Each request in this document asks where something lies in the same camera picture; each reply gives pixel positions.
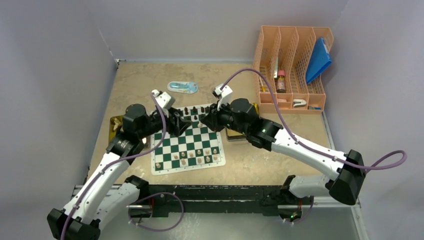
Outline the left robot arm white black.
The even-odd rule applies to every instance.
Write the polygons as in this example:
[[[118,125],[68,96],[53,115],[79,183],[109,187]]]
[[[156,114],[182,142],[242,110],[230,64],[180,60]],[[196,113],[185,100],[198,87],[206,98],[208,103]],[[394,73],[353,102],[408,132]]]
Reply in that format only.
[[[123,115],[121,131],[115,135],[93,175],[81,190],[62,208],[52,209],[47,222],[52,236],[57,240],[97,240],[101,231],[116,214],[127,205],[142,205],[149,199],[168,195],[175,198],[183,210],[179,197],[171,192],[150,192],[147,181],[130,176],[117,192],[107,195],[117,178],[133,161],[158,149],[144,151],[142,140],[162,132],[159,143],[166,133],[180,136],[191,121],[173,107],[157,106],[151,114],[142,104],[127,107]]]

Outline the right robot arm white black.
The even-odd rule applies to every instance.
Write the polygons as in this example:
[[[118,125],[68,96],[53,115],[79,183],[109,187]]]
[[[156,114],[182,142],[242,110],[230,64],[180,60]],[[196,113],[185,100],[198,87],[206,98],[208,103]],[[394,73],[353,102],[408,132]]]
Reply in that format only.
[[[288,204],[299,198],[331,196],[336,201],[353,206],[358,200],[365,180],[362,155],[350,150],[336,151],[315,144],[299,136],[290,136],[281,124],[260,117],[253,104],[246,98],[238,98],[230,104],[213,103],[200,122],[214,132],[224,128],[245,135],[254,147],[292,157],[318,170],[316,176],[287,177],[280,196]]]

